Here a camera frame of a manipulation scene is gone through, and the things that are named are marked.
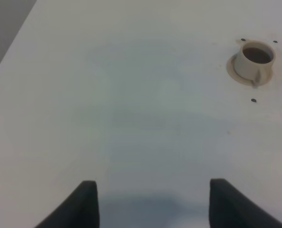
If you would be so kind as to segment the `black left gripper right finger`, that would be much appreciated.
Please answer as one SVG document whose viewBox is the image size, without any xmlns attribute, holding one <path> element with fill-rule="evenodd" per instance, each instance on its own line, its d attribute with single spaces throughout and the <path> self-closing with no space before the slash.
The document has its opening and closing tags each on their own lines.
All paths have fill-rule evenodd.
<svg viewBox="0 0 282 228">
<path fill-rule="evenodd" d="M 225 179 L 210 180 L 209 224 L 212 228 L 282 228 Z"/>
</svg>

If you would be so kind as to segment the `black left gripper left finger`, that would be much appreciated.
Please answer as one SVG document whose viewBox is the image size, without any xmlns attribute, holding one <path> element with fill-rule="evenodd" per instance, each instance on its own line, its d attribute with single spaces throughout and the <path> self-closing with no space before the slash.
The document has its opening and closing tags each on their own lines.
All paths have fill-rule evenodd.
<svg viewBox="0 0 282 228">
<path fill-rule="evenodd" d="M 98 228 L 100 214 L 95 181 L 86 180 L 43 221 L 38 228 Z"/>
</svg>

